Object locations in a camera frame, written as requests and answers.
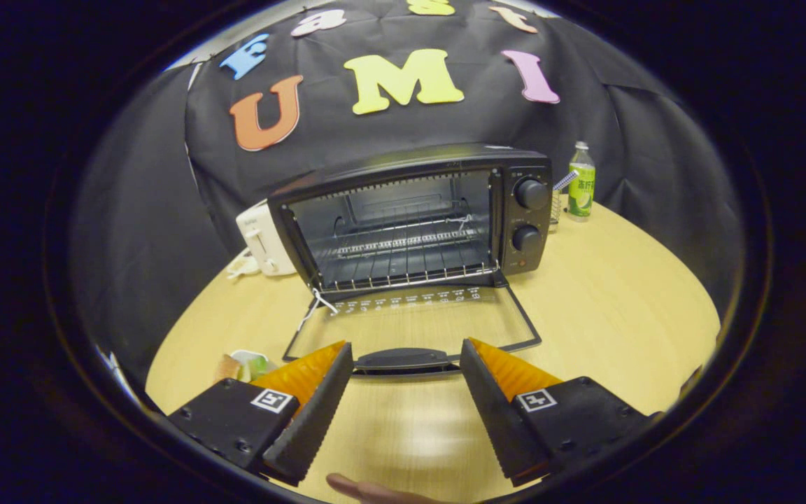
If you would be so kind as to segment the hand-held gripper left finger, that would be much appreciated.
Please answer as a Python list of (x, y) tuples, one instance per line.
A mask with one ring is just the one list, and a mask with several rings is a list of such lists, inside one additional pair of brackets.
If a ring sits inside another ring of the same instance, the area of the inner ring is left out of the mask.
[(297, 486), (353, 370), (351, 344), (334, 342), (253, 381), (223, 377), (167, 418), (233, 465)]

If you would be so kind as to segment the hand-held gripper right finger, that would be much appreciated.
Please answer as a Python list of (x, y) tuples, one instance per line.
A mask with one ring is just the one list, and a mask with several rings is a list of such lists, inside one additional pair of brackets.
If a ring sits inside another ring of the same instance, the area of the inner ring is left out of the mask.
[(502, 473), (514, 486), (591, 469), (658, 417), (591, 377), (562, 380), (474, 338), (462, 344), (460, 367)]

